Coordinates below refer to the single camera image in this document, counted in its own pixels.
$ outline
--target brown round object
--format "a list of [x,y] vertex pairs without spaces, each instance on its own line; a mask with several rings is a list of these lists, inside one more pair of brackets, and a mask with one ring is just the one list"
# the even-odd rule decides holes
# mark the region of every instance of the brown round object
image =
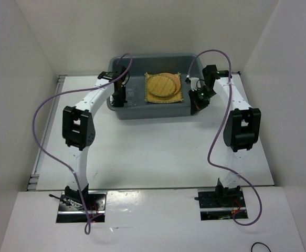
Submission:
[[147,80],[147,90],[159,97],[168,97],[175,93],[176,83],[169,76],[158,74]]
[[169,76],[170,78],[172,78],[173,81],[174,81],[175,84],[176,84],[176,90],[175,90],[174,93],[179,92],[179,90],[181,89],[181,81],[180,81],[180,78],[177,77],[176,75],[172,74],[172,73],[169,73],[169,72],[163,72],[162,75]]

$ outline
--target plastic container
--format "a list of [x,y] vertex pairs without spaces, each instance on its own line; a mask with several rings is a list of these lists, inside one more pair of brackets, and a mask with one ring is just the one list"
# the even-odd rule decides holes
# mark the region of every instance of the plastic container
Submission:
[[[133,55],[133,63],[130,69],[130,80],[126,84],[127,103],[122,108],[113,107],[110,99],[107,106],[117,114],[121,120],[163,118],[163,117],[185,117],[190,116],[190,98],[188,92],[190,85],[185,79],[192,60],[196,57],[193,54],[151,54]],[[119,57],[111,59],[108,71],[112,71],[117,64]],[[120,64],[128,66],[129,58],[123,58]],[[199,58],[193,64],[191,77],[203,79],[202,63]],[[182,102],[158,104],[145,101],[145,73],[160,74],[169,72],[172,74],[181,73]]]

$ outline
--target white table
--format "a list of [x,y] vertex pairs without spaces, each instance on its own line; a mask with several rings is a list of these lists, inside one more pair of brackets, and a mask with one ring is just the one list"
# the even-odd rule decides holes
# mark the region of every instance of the white table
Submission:
[[[96,76],[66,77],[59,91],[89,88],[96,79]],[[246,98],[240,76],[233,75],[233,79]],[[69,149],[61,134],[62,111],[85,95],[86,92],[59,97],[45,133],[46,150],[67,162]],[[226,172],[210,166],[207,153],[224,111],[220,98],[214,96],[209,107],[196,116],[121,121],[104,103],[94,118],[97,137],[90,147],[87,166],[90,189],[215,186]],[[220,137],[213,161],[225,164],[226,153]],[[39,174],[37,190],[63,190],[72,177],[66,167],[43,153],[36,174]],[[254,185],[274,184],[260,140],[247,156],[242,174]]]
[[[237,226],[233,220],[201,221],[196,189],[110,191],[105,223],[56,224],[58,201],[49,192],[18,194],[1,252],[50,251],[250,251],[254,242],[273,252],[304,252],[286,195],[280,187],[259,187],[260,220]],[[252,189],[244,189],[249,222],[259,210]],[[254,252],[268,252],[257,247]]]

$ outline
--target robotic arm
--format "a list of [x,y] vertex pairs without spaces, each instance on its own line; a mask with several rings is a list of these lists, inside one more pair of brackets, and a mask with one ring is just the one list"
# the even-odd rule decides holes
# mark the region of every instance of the robotic arm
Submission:
[[[114,72],[102,72],[98,76],[95,87],[99,87],[114,80],[125,71],[118,66]],[[191,100],[191,115],[196,114],[210,103],[210,98],[219,95],[225,106],[229,100],[228,71],[217,71],[215,65],[203,69],[205,84],[198,85],[198,78],[187,78],[191,83],[189,97]],[[84,198],[88,197],[88,181],[86,176],[87,154],[89,146],[96,137],[93,117],[104,101],[110,97],[112,105],[123,107],[126,103],[124,79],[104,88],[89,92],[74,107],[66,106],[63,111],[62,136],[66,145],[70,147],[70,165],[76,172]],[[252,108],[241,96],[232,82],[232,102],[230,113],[224,128],[224,142],[228,147],[228,166],[240,171],[244,164],[244,157],[259,138],[261,112]],[[222,181],[218,179],[218,194],[220,198],[231,198],[240,190],[240,179],[229,173]],[[81,203],[75,180],[65,188],[67,199]]]

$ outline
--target yellow cloth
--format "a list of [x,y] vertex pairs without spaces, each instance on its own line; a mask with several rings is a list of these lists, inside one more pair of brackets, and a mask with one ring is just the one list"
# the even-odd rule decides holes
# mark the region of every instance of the yellow cloth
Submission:
[[[149,75],[148,73],[145,74],[146,75],[146,85],[145,85],[145,100],[147,102],[152,102],[152,103],[174,103],[174,102],[179,102],[179,101],[183,101],[182,98],[182,89],[181,89],[181,79],[180,76],[181,74],[172,74],[172,73],[160,73],[158,75]],[[155,78],[153,79],[154,82],[153,84],[155,84],[156,80],[159,80],[161,78],[161,80],[166,80],[165,77],[169,78],[169,81],[172,81],[175,84],[175,89],[174,92],[172,94],[170,94],[169,96],[166,97],[160,97],[160,96],[156,96],[154,94],[152,94],[149,90],[151,90],[151,87],[153,86],[151,83],[149,83],[150,80],[152,80],[152,77]],[[168,87],[167,91],[170,91],[172,85],[170,85],[170,83],[168,83]]]

